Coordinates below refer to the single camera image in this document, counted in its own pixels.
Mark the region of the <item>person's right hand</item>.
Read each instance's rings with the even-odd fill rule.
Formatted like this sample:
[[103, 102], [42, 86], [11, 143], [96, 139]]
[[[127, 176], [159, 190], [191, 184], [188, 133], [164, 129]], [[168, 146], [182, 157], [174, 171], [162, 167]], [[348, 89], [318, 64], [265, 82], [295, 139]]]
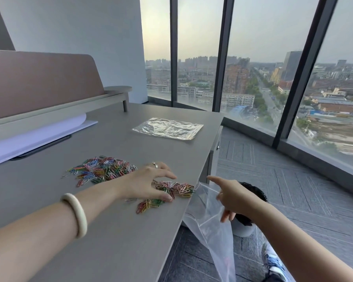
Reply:
[[236, 180], [227, 180], [218, 176], [208, 176], [211, 182], [220, 187], [216, 196], [224, 209], [248, 217], [258, 226], [264, 223], [267, 204]]

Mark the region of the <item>small bunch of colourful paper clips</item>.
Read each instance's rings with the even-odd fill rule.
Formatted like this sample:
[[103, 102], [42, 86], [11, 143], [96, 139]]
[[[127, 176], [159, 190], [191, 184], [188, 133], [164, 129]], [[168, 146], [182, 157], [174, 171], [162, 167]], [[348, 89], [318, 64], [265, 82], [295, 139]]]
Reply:
[[[155, 189], [157, 190], [169, 194], [172, 199], [175, 199], [176, 195], [185, 198], [190, 198], [193, 196], [193, 194], [196, 193], [195, 187], [188, 183], [153, 180], [152, 186], [155, 187]], [[146, 199], [137, 205], [136, 214], [144, 213], [145, 211], [151, 208], [159, 208], [164, 203], [165, 201], [161, 199]]]

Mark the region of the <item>clear plastic bag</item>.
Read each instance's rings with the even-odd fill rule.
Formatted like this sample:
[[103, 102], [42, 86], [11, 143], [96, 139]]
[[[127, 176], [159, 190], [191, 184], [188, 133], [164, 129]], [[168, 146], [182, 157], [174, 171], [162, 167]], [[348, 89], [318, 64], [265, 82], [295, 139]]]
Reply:
[[224, 206], [217, 195], [220, 187], [213, 182], [198, 182], [183, 217], [184, 224], [206, 247], [221, 282], [236, 282], [233, 233], [231, 223], [221, 223]]
[[150, 136], [189, 141], [195, 138], [203, 126], [203, 124], [195, 124], [163, 118], [150, 118], [137, 127], [132, 128], [132, 131]]

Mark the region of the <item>person's left forearm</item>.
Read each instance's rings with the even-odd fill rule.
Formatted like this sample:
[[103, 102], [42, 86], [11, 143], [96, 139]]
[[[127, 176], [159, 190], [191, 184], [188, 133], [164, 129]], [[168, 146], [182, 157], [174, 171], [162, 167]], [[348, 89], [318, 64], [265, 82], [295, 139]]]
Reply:
[[[115, 184], [99, 184], [75, 195], [90, 223], [117, 197]], [[0, 282], [27, 281], [76, 238], [77, 222], [59, 202], [0, 228]]]

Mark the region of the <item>waste bin with black liner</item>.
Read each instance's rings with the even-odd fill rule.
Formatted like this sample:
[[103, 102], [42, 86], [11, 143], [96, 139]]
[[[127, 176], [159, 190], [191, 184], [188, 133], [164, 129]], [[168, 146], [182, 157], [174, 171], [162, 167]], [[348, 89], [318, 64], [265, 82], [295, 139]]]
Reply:
[[[258, 196], [261, 200], [268, 202], [267, 196], [258, 187], [246, 182], [239, 181], [239, 183], [243, 187], [254, 193], [256, 196]], [[255, 224], [248, 217], [241, 214], [236, 214], [233, 220], [231, 220], [231, 227], [233, 235], [244, 238], [249, 237], [254, 232]]]

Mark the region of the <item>flat clear plastic bag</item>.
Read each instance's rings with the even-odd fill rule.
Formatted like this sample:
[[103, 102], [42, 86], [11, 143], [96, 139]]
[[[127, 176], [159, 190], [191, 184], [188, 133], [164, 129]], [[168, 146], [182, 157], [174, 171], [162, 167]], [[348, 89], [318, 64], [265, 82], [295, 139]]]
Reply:
[[203, 124], [195, 124], [163, 118], [150, 118], [137, 127], [132, 128], [132, 131], [150, 136], [189, 141], [195, 138], [203, 126]]

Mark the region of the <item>grey desk drawer cabinet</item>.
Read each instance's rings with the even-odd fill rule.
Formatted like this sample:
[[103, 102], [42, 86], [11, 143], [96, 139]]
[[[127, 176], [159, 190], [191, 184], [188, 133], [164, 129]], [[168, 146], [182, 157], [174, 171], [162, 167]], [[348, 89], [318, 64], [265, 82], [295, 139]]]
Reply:
[[223, 126], [218, 128], [216, 137], [213, 141], [209, 156], [208, 156], [208, 171], [207, 176], [216, 176], [217, 166], [219, 159], [219, 152], [221, 148], [221, 135], [222, 135]]

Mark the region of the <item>large heap of colourful paper clips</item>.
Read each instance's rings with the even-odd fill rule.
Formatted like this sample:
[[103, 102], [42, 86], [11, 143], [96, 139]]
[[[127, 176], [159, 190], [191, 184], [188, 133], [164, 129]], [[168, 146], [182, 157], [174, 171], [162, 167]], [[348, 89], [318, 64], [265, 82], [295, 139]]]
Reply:
[[62, 179], [73, 175], [79, 188], [88, 182], [99, 184], [127, 175], [137, 170], [137, 167], [128, 161], [115, 157], [98, 156], [87, 159], [81, 164], [66, 170]]

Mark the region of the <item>grey and white shoe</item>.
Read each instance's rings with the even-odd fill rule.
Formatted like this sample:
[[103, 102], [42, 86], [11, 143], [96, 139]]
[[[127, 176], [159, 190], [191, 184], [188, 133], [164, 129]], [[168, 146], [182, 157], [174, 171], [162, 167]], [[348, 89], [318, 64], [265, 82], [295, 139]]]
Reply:
[[285, 266], [269, 242], [262, 246], [262, 261], [265, 277], [261, 282], [289, 282]]

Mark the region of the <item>white jade bangle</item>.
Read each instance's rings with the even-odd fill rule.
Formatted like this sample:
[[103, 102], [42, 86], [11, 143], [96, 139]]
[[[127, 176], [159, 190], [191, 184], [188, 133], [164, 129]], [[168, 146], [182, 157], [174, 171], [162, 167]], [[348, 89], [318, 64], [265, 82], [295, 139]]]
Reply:
[[74, 212], [78, 227], [76, 239], [84, 237], [88, 230], [88, 222], [81, 203], [73, 194], [70, 193], [62, 195], [60, 201], [68, 203]]

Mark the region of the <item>grey desk shelf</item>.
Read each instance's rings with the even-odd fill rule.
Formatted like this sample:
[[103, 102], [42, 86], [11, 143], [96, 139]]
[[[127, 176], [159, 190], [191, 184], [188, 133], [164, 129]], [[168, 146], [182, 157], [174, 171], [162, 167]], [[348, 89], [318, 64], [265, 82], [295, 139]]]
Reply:
[[122, 102], [126, 112], [131, 91], [132, 86], [108, 86], [101, 96], [1, 118], [0, 141], [115, 103]]

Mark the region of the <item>black flat tablet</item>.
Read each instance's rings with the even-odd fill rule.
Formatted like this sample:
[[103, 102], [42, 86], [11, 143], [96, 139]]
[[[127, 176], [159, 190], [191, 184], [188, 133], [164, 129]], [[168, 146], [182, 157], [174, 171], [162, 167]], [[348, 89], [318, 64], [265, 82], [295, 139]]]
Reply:
[[61, 143], [61, 142], [64, 142], [64, 141], [70, 139], [71, 137], [72, 137], [72, 134], [66, 135], [66, 136], [61, 137], [61, 138], [59, 138], [59, 139], [57, 139], [57, 140], [54, 140], [54, 141], [49, 142], [49, 143], [47, 143], [47, 144], [45, 144], [45, 145], [42, 145], [42, 146], [40, 146], [40, 147], [38, 147], [38, 148], [34, 148], [33, 150], [28, 151], [28, 152], [26, 152], [26, 153], [23, 153], [23, 154], [21, 154], [21, 155], [19, 155], [19, 156], [13, 157], [13, 158], [9, 159], [9, 161], [18, 161], [18, 160], [22, 160], [22, 159], [24, 159], [24, 158], [27, 158], [27, 157], [32, 156], [32, 155], [34, 155], [34, 154], [37, 154], [38, 152], [41, 152], [41, 151], [43, 151], [43, 150], [46, 150], [46, 149], [48, 149], [48, 148], [50, 148], [50, 147], [52, 147], [52, 146], [55, 146], [55, 145], [57, 145], [57, 144], [59, 144], [59, 143]]

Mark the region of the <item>white paper sheet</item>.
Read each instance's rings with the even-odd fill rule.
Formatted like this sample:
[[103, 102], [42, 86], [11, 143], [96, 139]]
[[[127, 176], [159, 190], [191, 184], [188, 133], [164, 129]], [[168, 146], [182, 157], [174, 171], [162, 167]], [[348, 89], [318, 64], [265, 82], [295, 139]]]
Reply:
[[0, 140], [0, 164], [96, 123], [98, 121], [87, 120], [84, 113], [31, 131], [25, 132], [23, 129], [17, 135], [6, 136]]

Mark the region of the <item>brown desk divider panel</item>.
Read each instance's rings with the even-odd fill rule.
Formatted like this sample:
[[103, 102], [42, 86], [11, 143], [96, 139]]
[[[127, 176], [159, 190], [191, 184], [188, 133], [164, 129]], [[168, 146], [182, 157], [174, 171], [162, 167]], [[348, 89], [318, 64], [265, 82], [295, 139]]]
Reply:
[[0, 119], [104, 94], [90, 55], [0, 50]]

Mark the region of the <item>dark window frame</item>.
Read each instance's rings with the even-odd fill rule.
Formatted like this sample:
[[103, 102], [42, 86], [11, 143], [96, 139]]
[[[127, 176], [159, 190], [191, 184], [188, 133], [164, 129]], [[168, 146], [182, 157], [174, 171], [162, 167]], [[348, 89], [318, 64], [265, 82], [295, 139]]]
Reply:
[[[343, 124], [314, 138], [317, 122], [302, 117], [304, 97], [315, 81], [315, 65], [344, 58], [353, 64], [353, 0], [140, 0], [147, 84], [166, 84], [167, 104], [221, 112], [235, 129], [339, 185], [353, 189], [353, 143], [344, 137], [348, 119], [313, 112], [323, 123]], [[234, 104], [249, 85], [255, 66], [281, 67], [289, 92], [256, 92], [257, 119]]]

